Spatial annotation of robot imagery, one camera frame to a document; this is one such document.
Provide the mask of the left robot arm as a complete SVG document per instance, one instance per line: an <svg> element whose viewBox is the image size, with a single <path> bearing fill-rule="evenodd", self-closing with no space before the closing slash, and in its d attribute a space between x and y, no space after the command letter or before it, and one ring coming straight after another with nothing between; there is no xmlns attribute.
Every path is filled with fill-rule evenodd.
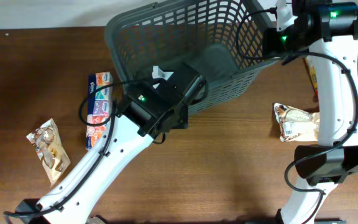
<svg viewBox="0 0 358 224"><path fill-rule="evenodd" d="M208 95L207 79L187 63L167 77L124 81L121 101L113 101L96 145L47 195L24 199L6 223L86 223L103 193L140 152L172 129L188 126L188 108Z"/></svg>

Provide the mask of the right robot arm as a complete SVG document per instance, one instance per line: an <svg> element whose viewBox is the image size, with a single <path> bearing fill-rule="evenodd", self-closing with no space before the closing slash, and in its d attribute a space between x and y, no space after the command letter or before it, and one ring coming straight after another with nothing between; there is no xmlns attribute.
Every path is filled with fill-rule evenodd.
<svg viewBox="0 0 358 224"><path fill-rule="evenodd" d="M318 142L298 146L298 175L277 223L313 223L322 203L358 172L358 6L354 2L278 1L275 29L264 32L268 58L307 56L318 83Z"/></svg>

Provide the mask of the beige snack bag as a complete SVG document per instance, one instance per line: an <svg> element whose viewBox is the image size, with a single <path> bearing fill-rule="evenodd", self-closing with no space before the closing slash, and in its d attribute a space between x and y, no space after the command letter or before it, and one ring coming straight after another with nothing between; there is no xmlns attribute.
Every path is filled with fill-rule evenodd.
<svg viewBox="0 0 358 224"><path fill-rule="evenodd" d="M281 142L314 142L318 140L320 113L310 113L292 106L275 103Z"/></svg>

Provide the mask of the grey plastic basket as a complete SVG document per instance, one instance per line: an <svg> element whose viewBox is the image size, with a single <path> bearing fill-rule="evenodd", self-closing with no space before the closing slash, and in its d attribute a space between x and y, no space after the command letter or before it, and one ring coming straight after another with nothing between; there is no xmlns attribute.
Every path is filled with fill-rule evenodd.
<svg viewBox="0 0 358 224"><path fill-rule="evenodd" d="M209 92L189 108L196 114L241 96L273 64L262 59L263 34L272 27L257 1L164 1L114 16L104 39L122 81L184 63L202 74Z"/></svg>

